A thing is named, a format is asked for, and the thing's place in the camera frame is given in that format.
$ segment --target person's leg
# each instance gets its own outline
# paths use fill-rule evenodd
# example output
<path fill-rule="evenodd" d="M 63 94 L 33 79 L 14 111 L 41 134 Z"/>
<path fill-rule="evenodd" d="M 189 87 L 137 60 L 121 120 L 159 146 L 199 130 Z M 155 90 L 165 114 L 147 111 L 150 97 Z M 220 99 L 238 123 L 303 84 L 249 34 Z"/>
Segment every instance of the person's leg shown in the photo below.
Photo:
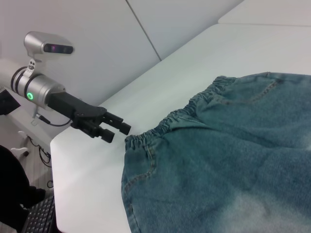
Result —
<path fill-rule="evenodd" d="M 2 192 L 12 200 L 31 206 L 42 201 L 44 189 L 37 189 L 29 185 L 26 173 L 18 159 L 5 147 L 0 146 L 0 184 Z"/>
<path fill-rule="evenodd" d="M 20 204 L 14 203 L 11 200 L 3 200 L 0 202 L 0 222 L 14 228 L 17 232 L 21 232 L 28 210 L 23 209 Z"/>

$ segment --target black keyboard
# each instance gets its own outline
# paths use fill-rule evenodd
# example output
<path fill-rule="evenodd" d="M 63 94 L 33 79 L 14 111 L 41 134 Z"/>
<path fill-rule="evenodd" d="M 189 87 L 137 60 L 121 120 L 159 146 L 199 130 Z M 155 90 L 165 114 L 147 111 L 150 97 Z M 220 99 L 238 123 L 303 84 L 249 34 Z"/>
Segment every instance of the black keyboard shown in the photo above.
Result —
<path fill-rule="evenodd" d="M 39 202 L 29 210 L 22 233 L 55 233 L 55 202 L 51 196 Z"/>

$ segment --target black cable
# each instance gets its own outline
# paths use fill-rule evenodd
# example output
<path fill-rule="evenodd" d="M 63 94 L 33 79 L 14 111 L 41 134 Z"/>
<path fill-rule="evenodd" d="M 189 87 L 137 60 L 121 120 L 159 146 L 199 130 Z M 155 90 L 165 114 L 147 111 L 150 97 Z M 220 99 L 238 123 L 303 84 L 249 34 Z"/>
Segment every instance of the black cable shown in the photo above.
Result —
<path fill-rule="evenodd" d="M 28 138 L 29 138 L 31 144 L 32 144 L 34 147 L 38 147 L 38 146 L 39 146 L 39 145 L 35 145 L 35 144 L 33 143 L 33 139 L 32 139 L 31 137 L 28 136 Z"/>
<path fill-rule="evenodd" d="M 32 139 L 31 137 L 28 136 L 28 138 L 29 138 L 31 144 L 32 144 L 34 147 L 39 147 L 39 157 L 40 157 L 41 162 L 42 162 L 45 166 L 52 168 L 52 166 L 49 165 L 49 163 L 51 162 L 51 154 L 48 153 L 48 152 L 45 152 L 44 149 L 43 149 L 39 144 L 38 144 L 38 145 L 35 145 L 35 144 L 33 143 L 33 139 Z M 43 159 L 41 152 L 43 152 L 43 153 L 45 154 L 45 156 L 48 158 L 48 161 L 45 161 L 45 160 Z M 47 182 L 47 187 L 48 187 L 48 188 L 53 188 L 53 187 L 54 187 L 54 185 L 53 185 L 53 180 L 50 180 L 50 181 Z"/>
<path fill-rule="evenodd" d="M 42 147 L 39 147 L 39 156 L 40 156 L 41 162 L 42 162 L 45 166 L 52 168 L 52 166 L 48 165 L 48 164 L 50 163 L 50 161 L 51 161 L 51 158 L 48 157 L 49 160 L 46 162 L 46 161 L 43 159 L 42 155 L 41 155 L 41 150 L 42 150 Z"/>
<path fill-rule="evenodd" d="M 52 124 L 46 117 L 44 117 L 42 115 L 39 116 L 39 119 L 42 120 L 43 122 L 47 123 L 48 125 L 51 125 L 51 126 L 54 126 L 54 127 L 62 127 L 62 126 L 68 125 L 71 122 L 71 119 L 69 119 L 69 121 L 67 121 L 64 124 L 55 125 L 55 124 Z"/>
<path fill-rule="evenodd" d="M 71 122 L 71 119 L 69 119 L 69 121 L 67 121 L 66 123 L 62 124 L 62 125 L 54 125 L 52 123 L 50 123 L 49 125 L 52 125 L 54 127 L 62 127 L 62 126 L 65 126 L 65 125 L 68 125 L 69 123 Z"/>

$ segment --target denim fabric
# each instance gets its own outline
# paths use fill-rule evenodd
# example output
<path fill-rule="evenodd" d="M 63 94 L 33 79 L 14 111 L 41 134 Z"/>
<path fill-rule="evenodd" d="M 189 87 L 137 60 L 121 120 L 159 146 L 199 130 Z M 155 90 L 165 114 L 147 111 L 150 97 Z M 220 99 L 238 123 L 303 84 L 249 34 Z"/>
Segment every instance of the denim fabric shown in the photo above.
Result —
<path fill-rule="evenodd" d="M 311 76 L 218 77 L 125 143 L 133 233 L 311 232 Z"/>

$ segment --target green led light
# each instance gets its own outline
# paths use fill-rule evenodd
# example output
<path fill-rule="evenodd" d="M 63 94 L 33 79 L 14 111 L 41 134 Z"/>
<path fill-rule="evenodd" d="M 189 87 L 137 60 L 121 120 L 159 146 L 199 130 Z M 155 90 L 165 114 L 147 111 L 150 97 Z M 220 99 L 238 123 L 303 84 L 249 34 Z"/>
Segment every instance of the green led light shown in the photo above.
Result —
<path fill-rule="evenodd" d="M 30 99 L 30 100 L 32 100 L 32 99 L 34 98 L 34 96 L 33 96 L 30 92 L 27 93 L 27 97 L 28 97 L 28 99 Z"/>

